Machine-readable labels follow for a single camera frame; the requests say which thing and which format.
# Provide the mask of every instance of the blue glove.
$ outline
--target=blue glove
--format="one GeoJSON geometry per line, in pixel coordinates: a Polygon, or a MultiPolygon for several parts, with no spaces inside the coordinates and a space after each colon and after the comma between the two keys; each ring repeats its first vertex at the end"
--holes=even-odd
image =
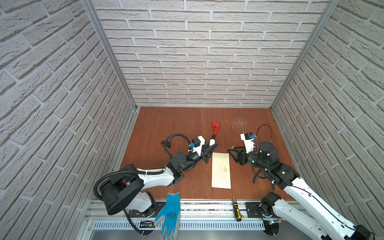
{"type": "Polygon", "coordinates": [[[155,219],[155,226],[158,226],[164,220],[161,230],[162,240],[175,240],[179,235],[180,227],[180,194],[167,194],[166,205],[161,209],[155,219]]]}

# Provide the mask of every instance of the brick wall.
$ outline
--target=brick wall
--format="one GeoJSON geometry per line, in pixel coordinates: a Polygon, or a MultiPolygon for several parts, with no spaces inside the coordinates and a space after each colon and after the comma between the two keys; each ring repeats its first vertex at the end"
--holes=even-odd
{"type": "Polygon", "coordinates": [[[74,239],[131,109],[81,1],[0,13],[0,239],[74,239]]]}
{"type": "Polygon", "coordinates": [[[93,3],[136,104],[269,107],[327,1],[93,3]]]}
{"type": "Polygon", "coordinates": [[[384,3],[342,0],[273,111],[296,167],[384,235],[384,3]]]}

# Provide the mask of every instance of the brown wooden table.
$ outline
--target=brown wooden table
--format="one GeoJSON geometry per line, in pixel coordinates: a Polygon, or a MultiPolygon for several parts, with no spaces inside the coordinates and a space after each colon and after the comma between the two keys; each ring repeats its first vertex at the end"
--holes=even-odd
{"type": "MultiPolygon", "coordinates": [[[[215,152],[226,153],[232,145],[243,146],[240,134],[253,132],[262,124],[268,124],[272,129],[272,143],[279,150],[280,161],[293,167],[284,141],[277,128],[276,122],[269,109],[261,108],[159,108],[143,107],[140,109],[135,127],[124,154],[121,167],[134,164],[136,168],[158,169],[168,164],[169,156],[160,144],[165,138],[174,133],[182,133],[191,141],[202,135],[206,140],[212,136],[212,122],[221,124],[215,152]]],[[[262,126],[257,135],[257,142],[269,141],[270,130],[262,126]]],[[[187,141],[182,137],[174,137],[169,151],[187,153],[187,141]]],[[[185,172],[185,178],[180,183],[169,187],[154,187],[146,189],[154,198],[166,198],[167,192],[180,192],[183,199],[261,199],[273,191],[271,183],[258,178],[254,184],[254,172],[251,165],[240,166],[230,157],[230,173],[232,189],[212,188],[212,159],[208,164],[200,161],[190,172],[185,172]]],[[[274,191],[284,199],[293,199],[276,186],[274,191]]]]}

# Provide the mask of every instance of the beige paper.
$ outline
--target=beige paper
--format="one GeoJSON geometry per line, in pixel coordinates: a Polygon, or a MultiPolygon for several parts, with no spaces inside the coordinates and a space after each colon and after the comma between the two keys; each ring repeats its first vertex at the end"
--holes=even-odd
{"type": "Polygon", "coordinates": [[[212,155],[212,187],[231,189],[228,153],[214,152],[212,155]]]}

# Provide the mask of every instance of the screwdriver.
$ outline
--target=screwdriver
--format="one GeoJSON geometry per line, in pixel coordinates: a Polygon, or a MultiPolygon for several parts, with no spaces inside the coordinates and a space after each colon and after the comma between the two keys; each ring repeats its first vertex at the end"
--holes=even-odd
{"type": "Polygon", "coordinates": [[[233,200],[233,212],[235,213],[236,221],[240,222],[241,221],[241,214],[240,214],[240,210],[239,210],[239,207],[237,205],[235,196],[232,196],[232,200],[233,200]]]}

